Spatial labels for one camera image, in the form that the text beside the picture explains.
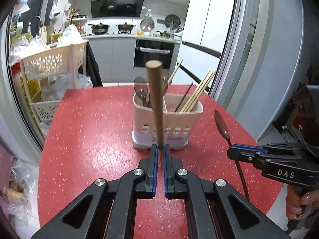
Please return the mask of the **person right hand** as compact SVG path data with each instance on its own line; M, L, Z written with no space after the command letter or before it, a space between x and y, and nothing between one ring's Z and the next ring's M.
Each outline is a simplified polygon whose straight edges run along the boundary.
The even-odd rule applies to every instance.
M303 210L301 205L311 205L312 210L318 210L318 198L319 192L313 190L303 196L298 196L295 192L295 188L291 185L287 185L287 196L286 196L286 217L289 220L299 220L302 217Z

